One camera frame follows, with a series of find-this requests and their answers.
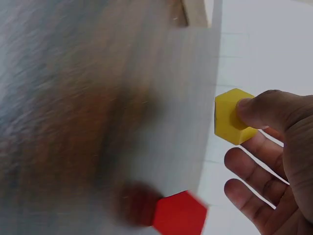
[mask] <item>finger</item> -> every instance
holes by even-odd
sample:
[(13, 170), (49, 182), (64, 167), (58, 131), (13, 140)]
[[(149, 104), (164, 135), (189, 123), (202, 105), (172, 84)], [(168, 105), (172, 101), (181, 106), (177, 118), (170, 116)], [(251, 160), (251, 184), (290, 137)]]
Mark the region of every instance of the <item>finger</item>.
[(263, 233), (266, 223), (274, 211), (273, 208), (258, 198), (240, 180), (231, 179), (227, 181), (224, 191), (235, 207)]
[(288, 187), (284, 196), (282, 197), (278, 207), (273, 212), (272, 217), (275, 218), (274, 223), (268, 225), (272, 231), (277, 231), (283, 224), (288, 224), (293, 214), (298, 211), (298, 205), (295, 201), (291, 187)]
[(266, 134), (269, 134), (270, 136), (272, 136), (273, 138), (277, 139), (280, 142), (284, 142), (284, 135), (280, 134), (278, 131), (268, 127), (266, 129), (263, 129), (263, 131)]
[(240, 148), (230, 149), (225, 166), (253, 187), (260, 195), (277, 206), (288, 185), (259, 166)]
[(283, 165), (283, 148), (280, 145), (258, 132), (254, 137), (242, 143), (242, 147), (287, 181)]
[(298, 96), (281, 91), (267, 91), (237, 104), (240, 119), (254, 128), (270, 126), (284, 133), (299, 120), (313, 114), (310, 96)]

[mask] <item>red blurred object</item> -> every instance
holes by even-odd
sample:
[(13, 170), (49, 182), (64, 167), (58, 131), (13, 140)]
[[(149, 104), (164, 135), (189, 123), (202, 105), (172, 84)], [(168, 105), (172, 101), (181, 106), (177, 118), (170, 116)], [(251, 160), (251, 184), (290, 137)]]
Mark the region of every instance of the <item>red blurred object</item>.
[(162, 194), (144, 183), (126, 183), (117, 200), (117, 215), (131, 226), (152, 226), (157, 202), (161, 198)]
[(160, 199), (153, 226), (162, 235), (201, 235), (207, 207), (188, 191)]

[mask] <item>wooden stick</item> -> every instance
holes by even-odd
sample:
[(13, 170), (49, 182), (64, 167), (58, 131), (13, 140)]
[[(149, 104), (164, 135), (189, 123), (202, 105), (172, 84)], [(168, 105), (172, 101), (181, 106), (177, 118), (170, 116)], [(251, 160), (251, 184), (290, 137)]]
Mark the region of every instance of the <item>wooden stick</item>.
[(182, 0), (189, 26), (210, 28), (214, 0)]

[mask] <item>hexagonal block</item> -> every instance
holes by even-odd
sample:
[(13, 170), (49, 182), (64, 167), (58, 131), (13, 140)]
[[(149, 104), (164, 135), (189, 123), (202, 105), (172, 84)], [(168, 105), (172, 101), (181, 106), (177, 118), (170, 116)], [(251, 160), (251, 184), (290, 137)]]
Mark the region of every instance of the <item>hexagonal block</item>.
[(232, 89), (215, 97), (215, 135), (234, 145), (252, 138), (257, 129), (245, 125), (236, 115), (236, 105), (243, 98), (254, 96), (240, 89)]
[(207, 208), (188, 191), (162, 198), (153, 226), (162, 235), (201, 235)]

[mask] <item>red hexagonal block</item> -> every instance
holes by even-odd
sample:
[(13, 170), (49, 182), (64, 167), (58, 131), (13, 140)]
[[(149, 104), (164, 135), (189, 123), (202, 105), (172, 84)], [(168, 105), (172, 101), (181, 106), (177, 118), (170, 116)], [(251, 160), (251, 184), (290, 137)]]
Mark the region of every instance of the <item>red hexagonal block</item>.
[(153, 226), (162, 235), (200, 235), (207, 207), (188, 191), (160, 199)]

